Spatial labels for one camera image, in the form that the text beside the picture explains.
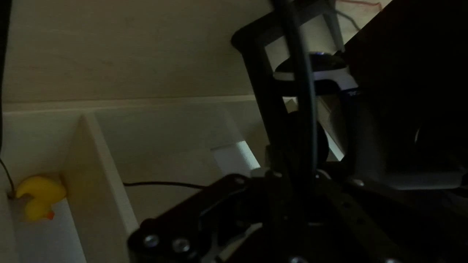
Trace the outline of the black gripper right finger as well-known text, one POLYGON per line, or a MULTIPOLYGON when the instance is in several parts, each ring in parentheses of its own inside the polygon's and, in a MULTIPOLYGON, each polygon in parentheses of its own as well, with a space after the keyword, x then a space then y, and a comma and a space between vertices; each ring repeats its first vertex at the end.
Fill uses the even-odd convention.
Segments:
POLYGON ((373 259, 468 263, 468 216, 446 191, 341 183, 325 170, 316 175, 316 188, 373 259))

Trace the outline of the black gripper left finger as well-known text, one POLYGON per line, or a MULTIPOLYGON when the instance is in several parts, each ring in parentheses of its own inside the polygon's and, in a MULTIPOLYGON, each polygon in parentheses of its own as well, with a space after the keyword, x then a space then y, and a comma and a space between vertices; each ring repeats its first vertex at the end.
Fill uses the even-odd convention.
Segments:
POLYGON ((127 238, 130 263, 273 263, 263 227, 269 176, 228 173, 127 238))

